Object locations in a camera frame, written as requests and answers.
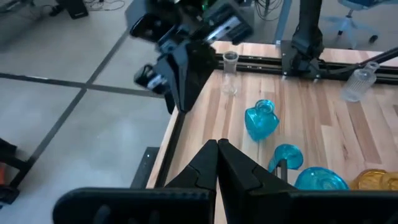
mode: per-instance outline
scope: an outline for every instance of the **office chair leg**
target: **office chair leg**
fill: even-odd
[[[366,31],[368,31],[369,33],[371,33],[372,35],[379,35],[379,32],[378,32],[377,30],[375,30],[375,29],[373,29],[372,27],[369,27],[369,26],[367,26],[367,25],[365,25],[365,24],[361,24],[361,23],[352,21],[352,26],[353,26],[355,29],[366,30]]]

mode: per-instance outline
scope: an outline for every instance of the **clear glass bottle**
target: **clear glass bottle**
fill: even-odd
[[[236,64],[239,55],[236,52],[229,51],[223,54],[224,71],[221,84],[221,91],[228,95],[235,95],[238,92],[236,83]]]
[[[355,70],[341,91],[342,99],[349,102],[361,100],[366,91],[376,81],[375,71],[379,67],[380,65],[376,62],[368,62],[364,68]]]

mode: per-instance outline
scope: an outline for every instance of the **floor tile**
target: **floor tile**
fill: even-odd
[[[56,200],[69,190],[129,187],[169,118],[163,100],[89,91],[21,183],[20,197],[0,210],[1,223],[52,223]]]
[[[145,64],[156,62],[158,56],[154,44],[128,37],[95,84],[142,89],[134,83],[134,74]]]
[[[125,30],[124,9],[46,17],[0,51],[0,72],[86,82]]]
[[[29,158],[79,90],[0,78],[0,138]]]

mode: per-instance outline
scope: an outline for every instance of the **clear glass jar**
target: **clear glass jar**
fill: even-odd
[[[236,74],[236,64],[238,63],[238,58],[238,53],[233,51],[225,52],[223,54],[224,71],[221,91],[228,95],[235,95],[238,92]]]

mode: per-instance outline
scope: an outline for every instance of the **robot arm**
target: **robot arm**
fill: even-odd
[[[134,81],[154,93],[171,95],[183,113],[192,109],[218,64],[211,44],[226,37],[237,45],[253,33],[232,0],[134,0],[126,19],[133,37],[156,43],[160,52],[157,63],[143,66]]]

